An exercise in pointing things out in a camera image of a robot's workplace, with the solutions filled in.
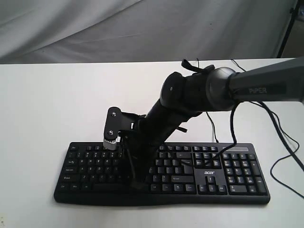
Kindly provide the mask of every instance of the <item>space bar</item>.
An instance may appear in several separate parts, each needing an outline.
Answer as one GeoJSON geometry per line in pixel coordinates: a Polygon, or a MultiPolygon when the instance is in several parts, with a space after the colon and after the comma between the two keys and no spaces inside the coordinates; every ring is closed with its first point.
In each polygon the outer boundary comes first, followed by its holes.
{"type": "Polygon", "coordinates": [[[126,192],[130,187],[124,184],[94,184],[94,191],[126,192]]]}

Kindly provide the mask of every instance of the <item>robotic arm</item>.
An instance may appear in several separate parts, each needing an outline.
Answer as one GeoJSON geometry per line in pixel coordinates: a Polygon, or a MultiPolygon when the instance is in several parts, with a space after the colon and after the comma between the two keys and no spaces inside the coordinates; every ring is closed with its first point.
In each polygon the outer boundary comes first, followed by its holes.
{"type": "Polygon", "coordinates": [[[243,73],[213,65],[200,69],[186,60],[182,66],[196,73],[169,75],[147,115],[124,113],[117,107],[108,110],[104,146],[115,150],[120,136],[137,183],[144,181],[159,146],[175,130],[185,132],[179,125],[202,112],[230,111],[243,101],[304,102],[304,57],[243,73]]]}

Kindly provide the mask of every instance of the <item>black keyboard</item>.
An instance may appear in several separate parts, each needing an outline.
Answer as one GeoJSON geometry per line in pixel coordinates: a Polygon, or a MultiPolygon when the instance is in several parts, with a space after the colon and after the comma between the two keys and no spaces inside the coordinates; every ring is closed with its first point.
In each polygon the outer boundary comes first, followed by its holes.
{"type": "Polygon", "coordinates": [[[128,186],[131,175],[118,168],[121,148],[102,142],[72,142],[57,182],[60,203],[102,206],[166,204],[266,204],[270,195],[253,145],[238,143],[220,159],[206,161],[229,143],[168,142],[149,169],[145,187],[128,186]]]}

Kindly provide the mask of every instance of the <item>white backdrop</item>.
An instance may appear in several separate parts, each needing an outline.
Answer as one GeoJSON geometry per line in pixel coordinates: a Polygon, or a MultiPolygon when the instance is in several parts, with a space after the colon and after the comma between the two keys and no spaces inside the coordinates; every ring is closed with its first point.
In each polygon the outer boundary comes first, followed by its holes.
{"type": "Polygon", "coordinates": [[[295,2],[2,0],[0,62],[275,57],[295,2]]]}

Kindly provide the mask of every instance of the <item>white table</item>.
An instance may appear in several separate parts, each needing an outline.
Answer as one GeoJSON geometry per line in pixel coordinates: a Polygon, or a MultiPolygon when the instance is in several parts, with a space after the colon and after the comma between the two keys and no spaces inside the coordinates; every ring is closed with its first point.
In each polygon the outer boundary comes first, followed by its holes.
{"type": "MultiPolygon", "coordinates": [[[[249,70],[279,61],[283,60],[238,63],[249,70]]],[[[201,67],[208,64],[239,71],[230,60],[200,62],[201,67]]],[[[255,146],[271,194],[265,206],[131,208],[54,201],[54,187],[69,143],[101,141],[111,106],[147,113],[173,71],[191,74],[180,62],[0,66],[0,217],[5,227],[304,227],[304,201],[269,175],[271,165],[287,151],[266,112],[251,104],[237,109],[235,132],[238,142],[255,146]]],[[[303,105],[269,103],[269,107],[280,116],[283,128],[304,145],[303,105]]],[[[211,113],[220,142],[232,141],[229,114],[211,113]]],[[[177,131],[168,141],[211,142],[211,125],[205,114],[183,126],[188,132],[177,131]]],[[[304,160],[302,149],[298,156],[304,160]]],[[[304,193],[303,173],[293,159],[279,163],[274,174],[304,193]]]]}

